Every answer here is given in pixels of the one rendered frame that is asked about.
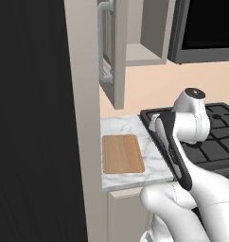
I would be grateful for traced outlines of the wooden cutting board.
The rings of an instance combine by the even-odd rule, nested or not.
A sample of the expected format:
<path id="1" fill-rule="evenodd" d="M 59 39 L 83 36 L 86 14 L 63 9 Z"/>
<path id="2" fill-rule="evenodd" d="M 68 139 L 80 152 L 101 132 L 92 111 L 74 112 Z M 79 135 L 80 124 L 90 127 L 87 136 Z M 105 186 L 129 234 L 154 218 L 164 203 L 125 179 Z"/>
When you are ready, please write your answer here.
<path id="1" fill-rule="evenodd" d="M 104 135 L 102 137 L 102 158 L 105 174 L 145 171 L 137 136 L 133 134 Z"/>

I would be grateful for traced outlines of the beige tall side panel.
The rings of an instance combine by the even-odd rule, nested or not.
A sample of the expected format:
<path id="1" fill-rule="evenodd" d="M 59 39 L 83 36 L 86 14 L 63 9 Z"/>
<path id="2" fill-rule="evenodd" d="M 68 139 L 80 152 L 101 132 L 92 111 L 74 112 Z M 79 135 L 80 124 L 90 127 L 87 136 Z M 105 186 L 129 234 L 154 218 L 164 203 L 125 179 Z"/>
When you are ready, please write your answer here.
<path id="1" fill-rule="evenodd" d="M 64 0 L 88 242 L 108 242 L 102 191 L 97 0 Z"/>

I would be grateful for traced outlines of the beige cupboard door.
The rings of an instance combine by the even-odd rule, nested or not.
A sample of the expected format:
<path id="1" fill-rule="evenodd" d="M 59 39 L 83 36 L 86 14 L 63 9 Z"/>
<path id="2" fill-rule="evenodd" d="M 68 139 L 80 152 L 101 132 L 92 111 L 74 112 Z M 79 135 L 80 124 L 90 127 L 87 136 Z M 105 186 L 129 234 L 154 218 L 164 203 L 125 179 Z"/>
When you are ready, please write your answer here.
<path id="1" fill-rule="evenodd" d="M 103 11 L 103 68 L 114 82 L 99 84 L 115 110 L 124 108 L 128 0 L 114 0 L 114 11 Z"/>

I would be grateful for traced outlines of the black fridge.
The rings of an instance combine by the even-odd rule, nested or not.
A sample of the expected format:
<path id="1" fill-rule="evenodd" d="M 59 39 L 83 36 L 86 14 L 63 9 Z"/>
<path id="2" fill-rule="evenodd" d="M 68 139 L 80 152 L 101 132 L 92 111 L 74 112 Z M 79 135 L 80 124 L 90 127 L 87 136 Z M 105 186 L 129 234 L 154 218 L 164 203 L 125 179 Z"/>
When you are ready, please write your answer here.
<path id="1" fill-rule="evenodd" d="M 63 0 L 0 0 L 0 242 L 88 242 Z"/>

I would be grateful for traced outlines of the beige base cupboard front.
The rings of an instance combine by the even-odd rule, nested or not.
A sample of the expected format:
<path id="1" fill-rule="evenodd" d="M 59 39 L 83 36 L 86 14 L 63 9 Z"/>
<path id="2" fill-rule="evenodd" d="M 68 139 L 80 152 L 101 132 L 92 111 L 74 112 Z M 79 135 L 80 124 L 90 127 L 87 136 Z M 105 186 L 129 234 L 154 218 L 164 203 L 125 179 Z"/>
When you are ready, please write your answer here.
<path id="1" fill-rule="evenodd" d="M 108 193 L 108 242 L 140 242 L 150 225 L 150 213 L 142 206 L 136 187 Z"/>

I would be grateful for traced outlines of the black gas hob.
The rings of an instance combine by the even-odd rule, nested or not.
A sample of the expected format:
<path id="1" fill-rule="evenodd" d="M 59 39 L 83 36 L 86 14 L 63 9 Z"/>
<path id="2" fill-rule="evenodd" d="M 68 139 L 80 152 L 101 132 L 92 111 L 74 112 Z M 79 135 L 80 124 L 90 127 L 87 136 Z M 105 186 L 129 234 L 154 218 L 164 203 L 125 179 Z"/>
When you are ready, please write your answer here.
<path id="1" fill-rule="evenodd" d="M 211 120 L 211 130 L 204 142 L 181 145 L 188 159 L 195 165 L 219 173 L 229 179 L 229 105 L 205 105 Z"/>

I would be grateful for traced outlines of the black microwave oven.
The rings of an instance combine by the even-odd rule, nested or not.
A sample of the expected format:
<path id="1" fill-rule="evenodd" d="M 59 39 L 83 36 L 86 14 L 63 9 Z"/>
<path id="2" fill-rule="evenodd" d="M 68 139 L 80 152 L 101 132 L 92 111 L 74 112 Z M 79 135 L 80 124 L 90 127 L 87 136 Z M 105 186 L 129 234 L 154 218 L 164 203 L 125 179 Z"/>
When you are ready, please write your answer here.
<path id="1" fill-rule="evenodd" d="M 167 58 L 229 61 L 229 0 L 176 0 Z"/>

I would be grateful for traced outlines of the beige open wall cupboard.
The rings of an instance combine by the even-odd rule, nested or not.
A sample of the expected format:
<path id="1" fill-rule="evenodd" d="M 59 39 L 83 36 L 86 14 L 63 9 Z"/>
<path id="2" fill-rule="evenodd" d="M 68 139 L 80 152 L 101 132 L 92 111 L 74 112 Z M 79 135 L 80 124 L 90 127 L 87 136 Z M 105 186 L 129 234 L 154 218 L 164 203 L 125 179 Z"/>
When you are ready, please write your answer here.
<path id="1" fill-rule="evenodd" d="M 175 1 L 128 0 L 128 66 L 167 63 Z"/>

